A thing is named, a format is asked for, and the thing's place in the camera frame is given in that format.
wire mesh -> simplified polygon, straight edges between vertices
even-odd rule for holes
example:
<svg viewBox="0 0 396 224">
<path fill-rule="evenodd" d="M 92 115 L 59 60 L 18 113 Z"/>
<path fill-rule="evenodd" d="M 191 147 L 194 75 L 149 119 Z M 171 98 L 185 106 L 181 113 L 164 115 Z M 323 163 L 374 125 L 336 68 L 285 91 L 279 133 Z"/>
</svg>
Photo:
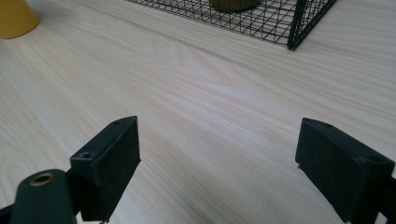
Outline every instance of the wire mesh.
<svg viewBox="0 0 396 224">
<path fill-rule="evenodd" d="M 126 0 L 295 49 L 324 6 L 336 0 Z"/>
</svg>

yellow container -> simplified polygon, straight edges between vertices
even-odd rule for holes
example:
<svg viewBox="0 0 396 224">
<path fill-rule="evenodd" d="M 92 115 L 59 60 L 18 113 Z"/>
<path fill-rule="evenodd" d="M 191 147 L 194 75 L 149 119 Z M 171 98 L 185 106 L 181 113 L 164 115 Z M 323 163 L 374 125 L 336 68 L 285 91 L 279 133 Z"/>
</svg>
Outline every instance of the yellow container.
<svg viewBox="0 0 396 224">
<path fill-rule="evenodd" d="M 0 38 L 24 35 L 37 25 L 38 17 L 25 0 L 0 0 Z"/>
</svg>

light wood surface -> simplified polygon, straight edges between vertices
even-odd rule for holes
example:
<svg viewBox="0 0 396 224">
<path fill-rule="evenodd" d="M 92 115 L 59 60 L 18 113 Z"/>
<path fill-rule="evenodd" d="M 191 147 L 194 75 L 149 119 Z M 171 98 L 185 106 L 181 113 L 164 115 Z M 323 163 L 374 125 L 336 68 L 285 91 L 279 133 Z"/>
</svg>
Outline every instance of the light wood surface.
<svg viewBox="0 0 396 224">
<path fill-rule="evenodd" d="M 40 24 L 0 40 L 0 207 L 132 115 L 111 223 L 342 223 L 294 161 L 303 117 L 396 161 L 394 0 L 337 2 L 295 52 L 121 0 L 28 2 Z"/>
</svg>

black wire mesh basket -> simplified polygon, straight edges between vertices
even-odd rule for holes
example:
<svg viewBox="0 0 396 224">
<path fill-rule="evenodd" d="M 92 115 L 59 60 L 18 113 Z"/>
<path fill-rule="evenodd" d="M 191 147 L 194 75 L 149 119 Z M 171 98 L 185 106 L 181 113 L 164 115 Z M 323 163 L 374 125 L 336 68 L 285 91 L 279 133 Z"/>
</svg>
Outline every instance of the black wire mesh basket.
<svg viewBox="0 0 396 224">
<path fill-rule="evenodd" d="M 126 0 L 295 50 L 336 0 Z"/>
</svg>

tabletop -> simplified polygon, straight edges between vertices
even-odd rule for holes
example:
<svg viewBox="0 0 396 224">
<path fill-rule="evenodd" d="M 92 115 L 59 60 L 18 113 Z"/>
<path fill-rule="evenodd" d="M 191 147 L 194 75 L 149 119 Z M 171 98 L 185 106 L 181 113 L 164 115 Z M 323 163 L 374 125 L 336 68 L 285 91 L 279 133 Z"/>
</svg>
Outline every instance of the tabletop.
<svg viewBox="0 0 396 224">
<path fill-rule="evenodd" d="M 294 160 L 302 118 L 396 161 L 394 0 L 338 1 L 294 52 L 122 0 L 28 3 L 39 25 L 0 40 L 0 207 L 134 115 L 110 223 L 342 223 Z"/>
</svg>

